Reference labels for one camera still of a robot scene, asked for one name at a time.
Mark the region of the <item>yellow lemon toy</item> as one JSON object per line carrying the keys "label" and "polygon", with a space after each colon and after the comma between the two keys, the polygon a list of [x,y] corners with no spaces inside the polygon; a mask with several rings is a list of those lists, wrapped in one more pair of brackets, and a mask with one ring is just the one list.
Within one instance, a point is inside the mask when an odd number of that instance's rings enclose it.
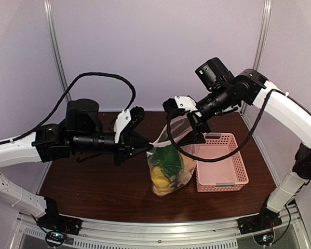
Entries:
{"label": "yellow lemon toy", "polygon": [[164,176],[160,167],[154,167],[151,171],[152,191],[157,196],[164,196],[170,193],[170,182]]}

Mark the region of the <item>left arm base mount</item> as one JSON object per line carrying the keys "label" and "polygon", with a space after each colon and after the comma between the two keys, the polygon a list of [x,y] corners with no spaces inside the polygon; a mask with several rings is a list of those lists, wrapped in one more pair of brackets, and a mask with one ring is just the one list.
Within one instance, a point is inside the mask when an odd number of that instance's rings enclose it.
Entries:
{"label": "left arm base mount", "polygon": [[60,215],[57,219],[45,218],[44,216],[36,219],[37,224],[45,229],[59,231],[71,235],[79,235],[82,227],[82,220]]}

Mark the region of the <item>orange mango toy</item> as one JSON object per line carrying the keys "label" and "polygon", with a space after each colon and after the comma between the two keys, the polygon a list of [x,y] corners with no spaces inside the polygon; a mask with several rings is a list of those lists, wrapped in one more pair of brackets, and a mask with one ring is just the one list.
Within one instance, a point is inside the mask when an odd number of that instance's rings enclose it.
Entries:
{"label": "orange mango toy", "polygon": [[184,170],[186,172],[190,172],[191,174],[194,173],[195,167],[196,167],[196,162],[194,159],[189,158],[185,155],[181,155],[183,159],[183,164],[184,164]]}

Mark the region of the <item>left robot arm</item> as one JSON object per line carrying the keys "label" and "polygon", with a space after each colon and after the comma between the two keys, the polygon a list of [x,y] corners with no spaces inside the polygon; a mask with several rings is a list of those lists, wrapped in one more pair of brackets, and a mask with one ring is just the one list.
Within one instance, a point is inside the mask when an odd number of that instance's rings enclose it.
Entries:
{"label": "left robot arm", "polygon": [[[120,165],[153,148],[148,139],[135,131],[145,117],[142,107],[120,112],[112,132],[104,131],[98,112],[99,104],[94,100],[69,101],[65,119],[59,124],[41,125],[28,135],[0,141],[0,169],[20,163],[50,162],[77,153],[112,154],[114,164]],[[0,197],[43,220],[52,230],[64,225],[55,200],[24,191],[1,172]]]}

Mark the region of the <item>clear zip top bag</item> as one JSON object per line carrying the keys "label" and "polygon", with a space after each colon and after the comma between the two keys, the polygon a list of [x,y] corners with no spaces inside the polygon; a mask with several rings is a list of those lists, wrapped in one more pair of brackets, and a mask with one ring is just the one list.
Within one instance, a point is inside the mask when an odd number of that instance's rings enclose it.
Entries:
{"label": "clear zip top bag", "polygon": [[[186,115],[173,118],[170,121],[170,128],[177,145],[192,131]],[[167,125],[152,144],[153,149],[146,152],[152,192],[157,196],[165,196],[189,183],[195,171],[196,161],[181,154],[171,144]],[[180,145],[180,147],[193,156],[196,156],[199,151],[199,146],[196,144]]]}

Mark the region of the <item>green bok choy toy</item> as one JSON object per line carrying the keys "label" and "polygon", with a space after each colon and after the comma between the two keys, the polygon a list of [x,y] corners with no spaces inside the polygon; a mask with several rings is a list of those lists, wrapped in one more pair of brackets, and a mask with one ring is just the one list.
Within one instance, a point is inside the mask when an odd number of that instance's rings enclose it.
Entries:
{"label": "green bok choy toy", "polygon": [[153,154],[153,161],[161,168],[165,177],[178,177],[183,169],[183,159],[180,153],[172,145],[156,148]]}

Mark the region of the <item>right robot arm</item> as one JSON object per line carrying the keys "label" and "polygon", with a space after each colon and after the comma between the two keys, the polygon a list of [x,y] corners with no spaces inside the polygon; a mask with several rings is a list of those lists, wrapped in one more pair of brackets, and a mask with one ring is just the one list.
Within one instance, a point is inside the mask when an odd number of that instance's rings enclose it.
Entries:
{"label": "right robot arm", "polygon": [[190,96],[175,96],[174,101],[178,113],[187,114],[196,137],[209,130],[209,119],[229,107],[246,103],[258,108],[259,113],[243,145],[252,137],[263,113],[274,117],[301,140],[294,166],[268,196],[255,218],[257,227],[266,229],[311,181],[311,112],[254,69],[248,68],[233,76],[219,58],[212,58],[195,73],[209,94],[198,102]]}

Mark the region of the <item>pink plastic basket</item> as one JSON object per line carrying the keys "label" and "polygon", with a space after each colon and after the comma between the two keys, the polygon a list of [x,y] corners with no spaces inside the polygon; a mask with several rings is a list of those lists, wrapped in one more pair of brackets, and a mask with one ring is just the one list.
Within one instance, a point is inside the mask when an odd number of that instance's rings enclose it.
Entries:
{"label": "pink plastic basket", "polygon": [[[238,145],[231,133],[207,133],[206,142],[199,145],[197,156],[217,158],[234,151]],[[240,152],[214,163],[196,162],[198,192],[240,191],[249,183]]]}

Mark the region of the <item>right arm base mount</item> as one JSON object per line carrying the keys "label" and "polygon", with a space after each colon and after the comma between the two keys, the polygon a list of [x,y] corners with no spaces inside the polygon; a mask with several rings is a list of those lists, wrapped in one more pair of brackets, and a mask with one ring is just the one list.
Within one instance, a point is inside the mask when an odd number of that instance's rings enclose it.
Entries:
{"label": "right arm base mount", "polygon": [[248,234],[271,229],[282,224],[278,215],[256,214],[237,219],[240,234]]}

